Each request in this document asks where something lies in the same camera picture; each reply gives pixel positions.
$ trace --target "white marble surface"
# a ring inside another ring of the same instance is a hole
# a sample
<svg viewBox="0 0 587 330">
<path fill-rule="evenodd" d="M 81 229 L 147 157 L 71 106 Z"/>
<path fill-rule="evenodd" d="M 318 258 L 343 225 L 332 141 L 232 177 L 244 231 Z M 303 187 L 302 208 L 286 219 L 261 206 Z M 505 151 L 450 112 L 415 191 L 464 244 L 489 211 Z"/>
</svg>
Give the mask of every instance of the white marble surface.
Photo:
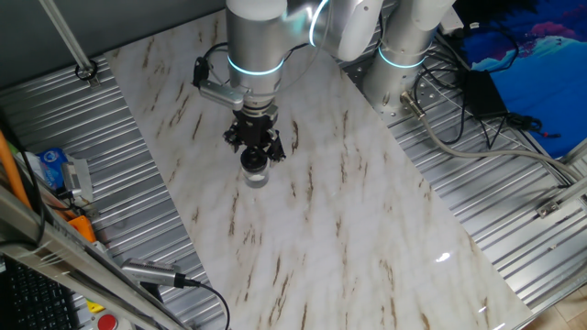
<svg viewBox="0 0 587 330">
<path fill-rule="evenodd" d="M 326 54 L 277 97 L 288 158 L 247 187 L 222 139 L 233 115 L 190 84 L 225 39 L 220 12 L 106 57 L 233 329 L 492 330 L 530 315 Z"/>
</svg>

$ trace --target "gray cable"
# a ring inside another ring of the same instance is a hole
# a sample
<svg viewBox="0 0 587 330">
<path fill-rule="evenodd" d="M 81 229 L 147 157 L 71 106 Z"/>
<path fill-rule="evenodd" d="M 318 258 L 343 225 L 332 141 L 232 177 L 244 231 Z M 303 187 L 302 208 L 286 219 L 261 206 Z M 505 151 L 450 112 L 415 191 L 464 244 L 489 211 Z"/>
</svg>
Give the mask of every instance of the gray cable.
<svg viewBox="0 0 587 330">
<path fill-rule="evenodd" d="M 545 161 L 548 164 L 550 164 L 556 168 L 559 168 L 562 171 L 567 172 L 577 182 L 582 179 L 581 175 L 577 174 L 574 170 L 572 170 L 567 165 L 561 163 L 560 161 L 554 160 L 550 157 L 540 155 L 536 152 L 525 151 L 525 150 L 494 150 L 494 151 L 485 151 L 485 152 L 457 151 L 455 149 L 447 147 L 447 145 L 445 145 L 444 143 L 442 143 L 442 141 L 440 141 L 440 139 L 437 137 L 437 135 L 432 130 L 432 127 L 430 127 L 430 124 L 428 124 L 428 120 L 426 119 L 425 116 L 422 116 L 420 118 L 420 121 L 422 122 L 422 125 L 424 125 L 424 128 L 426 129 L 426 131 L 428 131 L 428 134 L 430 135 L 430 138 L 432 138 L 432 141 L 434 141 L 434 143 L 436 143 L 439 148 L 441 148 L 442 150 L 444 150 L 445 152 L 447 152 L 451 155 L 454 155 L 457 157 L 463 157 L 463 158 L 496 157 L 496 156 L 501 156 L 501 155 L 525 156 L 525 157 L 530 157 L 530 158 L 533 158 L 536 160 Z"/>
</svg>

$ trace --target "cylindrical object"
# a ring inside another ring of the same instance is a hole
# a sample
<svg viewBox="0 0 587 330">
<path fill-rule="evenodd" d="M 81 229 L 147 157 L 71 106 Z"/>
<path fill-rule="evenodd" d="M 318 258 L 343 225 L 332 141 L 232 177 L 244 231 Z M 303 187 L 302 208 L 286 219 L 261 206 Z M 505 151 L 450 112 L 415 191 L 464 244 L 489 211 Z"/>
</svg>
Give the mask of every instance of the cylindrical object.
<svg viewBox="0 0 587 330">
<path fill-rule="evenodd" d="M 246 148 L 240 155 L 245 183 L 250 188 L 261 188 L 269 181 L 269 159 L 253 148 Z"/>
<path fill-rule="evenodd" d="M 263 107 L 277 91 L 282 78 L 283 54 L 290 46 L 283 37 L 282 17 L 250 20 L 227 10 L 230 85 L 246 89 L 245 105 Z"/>
<path fill-rule="evenodd" d="M 84 74 L 89 76 L 90 73 L 92 73 L 92 71 L 94 70 L 94 66 L 90 62 L 88 57 L 85 56 L 85 54 L 83 53 L 82 47 L 75 39 L 75 36 L 70 30 L 70 27 L 65 22 L 65 19 L 63 19 L 63 16 L 61 15 L 59 8 L 57 8 L 57 6 L 55 5 L 55 2 L 53 0 L 39 1 L 45 9 L 45 12 L 49 16 L 51 22 L 53 22 L 53 25 L 61 35 L 63 42 L 65 42 L 65 45 L 72 53 L 73 58 L 77 62 L 77 65 L 79 65 L 80 68 L 82 68 Z"/>
<path fill-rule="evenodd" d="M 413 87 L 415 77 L 436 33 L 436 24 L 422 29 L 414 16 L 419 0 L 402 0 L 387 19 L 382 45 L 363 81 L 363 92 L 377 111 L 396 112 L 400 94 Z"/>
</svg>

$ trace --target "blue cloth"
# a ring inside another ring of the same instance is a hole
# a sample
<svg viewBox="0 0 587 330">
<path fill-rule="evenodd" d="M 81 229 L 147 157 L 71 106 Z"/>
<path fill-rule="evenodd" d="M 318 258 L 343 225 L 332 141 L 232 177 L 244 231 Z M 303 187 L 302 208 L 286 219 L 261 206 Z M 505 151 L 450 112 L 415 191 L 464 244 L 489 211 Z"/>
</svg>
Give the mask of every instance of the blue cloth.
<svg viewBox="0 0 587 330">
<path fill-rule="evenodd" d="M 520 55 L 506 71 L 492 73 L 511 112 L 542 121 L 533 134 L 554 158 L 587 138 L 587 7 L 583 0 L 540 0 L 537 12 L 521 12 L 500 22 L 513 31 Z M 503 35 L 476 31 L 464 41 L 474 70 L 503 68 L 514 47 Z"/>
</svg>

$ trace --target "emergency stop button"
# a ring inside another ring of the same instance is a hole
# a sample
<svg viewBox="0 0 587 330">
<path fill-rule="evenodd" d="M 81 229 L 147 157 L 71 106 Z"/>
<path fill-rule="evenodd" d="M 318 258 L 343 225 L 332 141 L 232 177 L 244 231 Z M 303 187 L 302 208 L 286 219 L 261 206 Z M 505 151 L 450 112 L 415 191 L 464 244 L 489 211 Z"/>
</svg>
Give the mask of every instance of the emergency stop button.
<svg viewBox="0 0 587 330">
<path fill-rule="evenodd" d="M 102 315 L 98 320 L 98 330 L 116 330 L 118 321 L 111 314 Z"/>
</svg>

